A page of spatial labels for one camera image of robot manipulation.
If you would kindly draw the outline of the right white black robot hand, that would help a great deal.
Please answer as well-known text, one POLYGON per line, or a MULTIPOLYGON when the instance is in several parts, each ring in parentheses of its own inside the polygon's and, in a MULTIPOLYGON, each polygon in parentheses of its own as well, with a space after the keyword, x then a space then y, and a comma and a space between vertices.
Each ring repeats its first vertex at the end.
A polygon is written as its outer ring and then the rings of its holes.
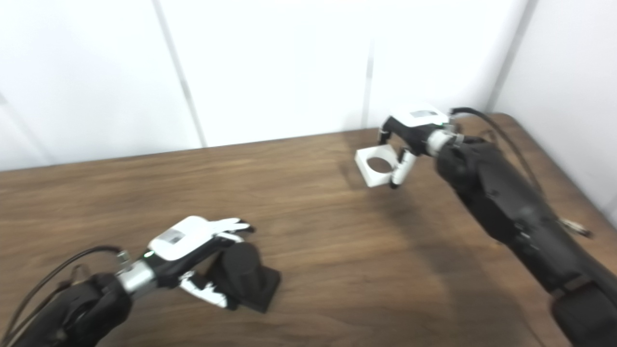
POLYGON ((377 132, 377 144, 388 144, 393 135, 405 145, 401 147, 397 164, 390 174, 389 186, 392 189, 403 184, 419 157, 438 156, 442 147, 457 137, 449 116, 422 103, 390 110, 377 132))

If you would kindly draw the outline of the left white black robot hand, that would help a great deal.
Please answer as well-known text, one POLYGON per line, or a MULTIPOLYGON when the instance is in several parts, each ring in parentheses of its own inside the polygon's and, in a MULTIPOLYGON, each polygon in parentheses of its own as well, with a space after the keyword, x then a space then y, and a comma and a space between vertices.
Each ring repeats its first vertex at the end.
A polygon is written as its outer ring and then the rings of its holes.
POLYGON ((152 270, 157 288, 179 287, 211 305, 235 310, 237 304, 231 296, 195 268, 212 255, 244 242, 240 233, 254 231, 251 224, 239 218, 189 216, 152 239, 142 259, 152 270))

